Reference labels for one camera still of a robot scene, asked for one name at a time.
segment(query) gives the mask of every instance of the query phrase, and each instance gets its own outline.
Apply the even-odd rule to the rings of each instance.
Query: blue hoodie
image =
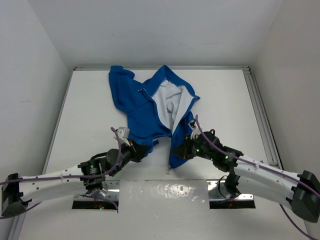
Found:
[[[152,78],[141,83],[135,74],[122,66],[112,66],[109,83],[114,105],[127,115],[129,138],[150,146],[148,153],[161,137],[171,138],[171,150],[178,147],[192,130],[191,108],[200,97],[192,86],[163,65]],[[169,165],[177,168],[186,160],[169,155]]]

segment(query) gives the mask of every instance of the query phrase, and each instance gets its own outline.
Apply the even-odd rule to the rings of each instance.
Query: white wall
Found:
[[[285,0],[254,65],[282,163],[320,179],[320,1]],[[320,237],[320,224],[307,224]]]
[[[42,172],[70,73],[27,0],[0,1],[0,180]],[[0,220],[0,240],[12,219]]]
[[[283,0],[29,0],[75,65],[248,65]]]

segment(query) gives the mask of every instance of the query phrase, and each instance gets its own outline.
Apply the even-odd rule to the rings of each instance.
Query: white table surface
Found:
[[[155,71],[135,70],[135,79],[143,82]],[[199,115],[205,131],[214,128],[224,145],[267,163],[242,70],[174,72],[201,97],[192,112]],[[108,73],[73,72],[47,173],[117,148],[110,127],[127,126],[127,118],[113,104]],[[129,163],[113,178],[121,180],[119,213],[71,209],[73,196],[48,200],[27,213],[19,239],[306,239],[279,205],[259,197],[255,197],[256,209],[210,210],[205,180],[225,173],[210,161],[195,158],[166,174],[169,150],[170,139],[160,139],[141,163]],[[305,230],[301,219],[293,219]]]

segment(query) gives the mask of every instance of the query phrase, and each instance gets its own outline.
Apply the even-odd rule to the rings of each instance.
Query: jacket sleeve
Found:
[[[109,72],[109,84],[115,107],[128,114],[147,100],[140,91],[143,84],[134,80],[135,74],[122,66],[112,66]]]

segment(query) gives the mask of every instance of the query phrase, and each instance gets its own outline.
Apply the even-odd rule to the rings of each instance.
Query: white robotic arm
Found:
[[[224,186],[234,197],[253,194],[286,206],[304,220],[313,223],[318,221],[320,199],[298,182],[283,177],[287,175],[296,181],[302,181],[319,193],[320,183],[311,172],[298,174],[276,169],[236,149],[223,146],[214,130],[204,132],[209,143],[221,150],[217,151],[202,134],[197,134],[198,131],[194,129],[191,135],[185,136],[183,143],[172,153],[185,160],[195,156],[205,158],[221,171],[229,172]],[[111,149],[93,156],[89,161],[58,172],[32,177],[19,177],[17,173],[9,175],[2,186],[1,215],[10,217],[23,213],[29,202],[37,204],[62,196],[99,191],[106,174],[114,176],[128,162],[140,162],[149,150],[148,146],[127,139],[128,129],[121,127],[118,133],[122,143],[120,155],[118,149]]]

